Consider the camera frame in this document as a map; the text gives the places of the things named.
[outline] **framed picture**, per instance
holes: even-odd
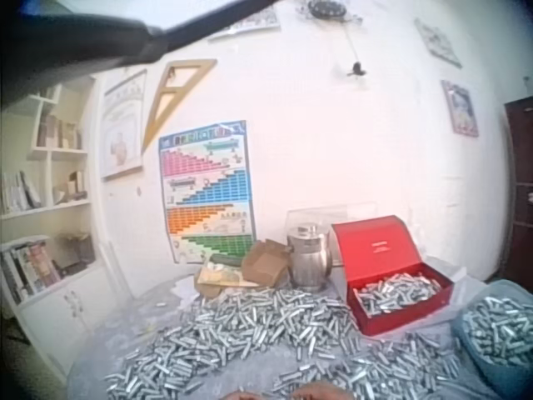
[[[450,40],[438,27],[425,25],[418,18],[415,20],[415,25],[431,54],[458,68],[462,68],[459,58],[453,51]]]
[[[274,6],[264,8],[260,12],[251,15],[248,18],[234,23],[230,27],[226,27],[221,31],[211,35],[209,40],[224,38],[231,35],[237,35],[239,33],[257,31],[262,29],[272,29],[280,27],[279,20],[277,19],[276,10]]]
[[[104,94],[101,124],[102,178],[142,167],[142,102],[147,71]]]
[[[468,90],[448,81],[441,81],[450,110],[451,124],[455,133],[477,138],[476,115]]]

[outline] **open red box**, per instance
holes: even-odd
[[[367,336],[390,331],[433,313],[450,301],[453,282],[422,262],[406,225],[396,216],[334,224],[346,272],[346,300],[361,332]],[[397,273],[421,273],[442,289],[425,301],[402,310],[369,317],[353,289],[377,283]]]

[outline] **red box lid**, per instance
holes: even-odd
[[[348,282],[421,263],[407,230],[396,216],[333,224]]]

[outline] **silver canister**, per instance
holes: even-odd
[[[316,223],[303,223],[287,235],[291,254],[292,284],[307,292],[318,292],[331,273],[329,230]]]

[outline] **colorful chart poster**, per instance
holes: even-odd
[[[256,240],[247,125],[225,122],[159,139],[162,195],[174,261],[244,256]]]

